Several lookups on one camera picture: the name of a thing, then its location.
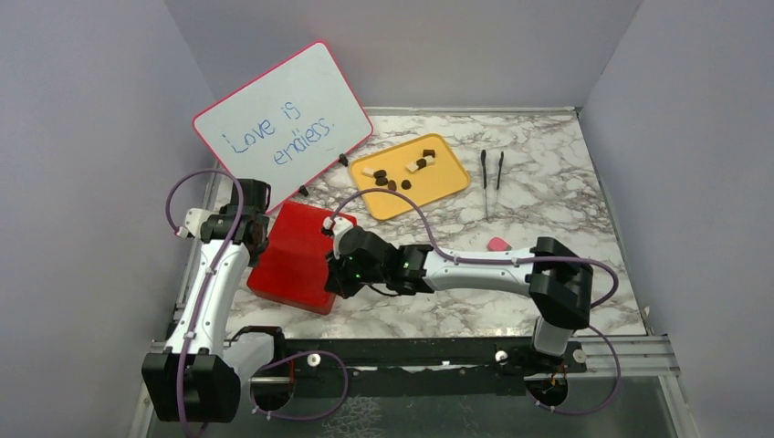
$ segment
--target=gray wall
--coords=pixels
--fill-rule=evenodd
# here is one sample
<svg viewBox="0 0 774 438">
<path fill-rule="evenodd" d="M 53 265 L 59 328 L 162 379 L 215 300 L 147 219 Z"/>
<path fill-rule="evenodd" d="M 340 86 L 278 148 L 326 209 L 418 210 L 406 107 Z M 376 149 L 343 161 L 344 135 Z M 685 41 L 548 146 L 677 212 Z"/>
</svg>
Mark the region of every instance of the gray wall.
<svg viewBox="0 0 774 438">
<path fill-rule="evenodd" d="M 177 296 L 212 95 L 161 0 L 114 3 L 0 6 L 3 436 L 124 436 Z"/>
<path fill-rule="evenodd" d="M 315 39 L 367 106 L 588 98 L 641 0 L 165 0 L 223 97 Z"/>
<path fill-rule="evenodd" d="M 769 0 L 644 0 L 580 119 L 705 437 L 774 429 L 772 41 Z"/>
</svg>

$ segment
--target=pink eraser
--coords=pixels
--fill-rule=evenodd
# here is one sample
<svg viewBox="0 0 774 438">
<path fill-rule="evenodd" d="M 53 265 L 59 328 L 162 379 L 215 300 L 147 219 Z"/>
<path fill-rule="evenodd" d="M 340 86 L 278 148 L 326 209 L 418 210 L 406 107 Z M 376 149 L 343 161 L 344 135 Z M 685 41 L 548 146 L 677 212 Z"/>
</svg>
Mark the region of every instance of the pink eraser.
<svg viewBox="0 0 774 438">
<path fill-rule="evenodd" d="M 492 240 L 486 244 L 486 249 L 489 251 L 510 251 L 511 246 L 507 242 L 499 237 L 493 237 Z"/>
</svg>

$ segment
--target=whiteboard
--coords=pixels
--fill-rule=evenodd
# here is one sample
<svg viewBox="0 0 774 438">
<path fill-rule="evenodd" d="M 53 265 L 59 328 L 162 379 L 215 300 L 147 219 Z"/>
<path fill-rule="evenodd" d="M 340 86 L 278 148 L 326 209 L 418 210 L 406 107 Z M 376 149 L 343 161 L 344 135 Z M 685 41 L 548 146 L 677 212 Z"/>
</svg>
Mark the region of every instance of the whiteboard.
<svg viewBox="0 0 774 438">
<path fill-rule="evenodd" d="M 202 111 L 193 128 L 235 177 L 271 185 L 269 210 L 373 133 L 322 41 Z"/>
</svg>

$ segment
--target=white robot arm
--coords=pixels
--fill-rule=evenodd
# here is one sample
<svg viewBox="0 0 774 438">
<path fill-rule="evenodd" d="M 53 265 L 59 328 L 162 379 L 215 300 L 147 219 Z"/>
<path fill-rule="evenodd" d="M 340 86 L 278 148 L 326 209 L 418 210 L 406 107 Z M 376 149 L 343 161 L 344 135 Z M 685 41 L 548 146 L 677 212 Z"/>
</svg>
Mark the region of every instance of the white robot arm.
<svg viewBox="0 0 774 438">
<path fill-rule="evenodd" d="M 537 352 L 553 357 L 564 354 L 575 330 L 589 325 L 593 276 L 590 266 L 563 263 L 520 266 L 516 263 L 518 259 L 533 256 L 577 257 L 550 237 L 540 237 L 532 248 L 504 252 L 456 252 L 441 248 L 452 257 L 449 259 L 440 256 L 430 245 L 395 248 L 340 216 L 326 220 L 323 230 L 329 230 L 333 237 L 326 289 L 342 297 L 351 297 L 361 287 L 378 283 L 399 295 L 471 288 L 530 297 L 541 314 L 532 346 Z M 459 261 L 470 259 L 489 263 Z"/>
</svg>

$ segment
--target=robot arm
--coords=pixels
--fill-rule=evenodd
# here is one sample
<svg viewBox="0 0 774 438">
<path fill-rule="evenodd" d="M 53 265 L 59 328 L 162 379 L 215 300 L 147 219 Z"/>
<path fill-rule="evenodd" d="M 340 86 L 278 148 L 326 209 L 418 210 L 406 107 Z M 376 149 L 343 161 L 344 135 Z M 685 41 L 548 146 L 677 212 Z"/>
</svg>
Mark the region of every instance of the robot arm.
<svg viewBox="0 0 774 438">
<path fill-rule="evenodd" d="M 540 318 L 532 346 L 538 353 L 561 357 L 575 330 L 589 326 L 590 266 L 565 263 L 470 264 L 447 260 L 430 245 L 395 248 L 378 235 L 353 226 L 343 217 L 326 220 L 323 230 L 333 236 L 328 254 L 326 290 L 348 298 L 363 286 L 384 284 L 399 295 L 472 288 L 501 290 L 532 298 Z M 540 237 L 532 248 L 504 252 L 455 252 L 460 259 L 515 261 L 532 256 L 577 257 L 550 237 Z"/>
<path fill-rule="evenodd" d="M 236 191 L 231 203 L 219 212 L 191 209 L 180 237 L 202 241 L 199 266 L 186 301 L 183 315 L 160 353 L 149 353 L 142 363 L 142 377 L 153 406 L 162 421 L 178 421 L 175 389 L 176 368 L 185 352 L 185 410 L 189 421 L 230 422 L 239 405 L 240 393 L 261 366 L 275 359 L 277 333 L 240 333 L 236 342 L 224 350 L 225 323 L 239 281 L 248 266 L 256 266 L 268 245 L 268 186 L 263 182 L 240 180 L 245 195 L 242 214 L 236 215 Z M 229 229 L 236 232 L 225 247 L 217 266 L 213 266 Z M 210 276 L 206 288 L 205 278 Z M 189 323 L 195 319 L 195 332 Z"/>
</svg>

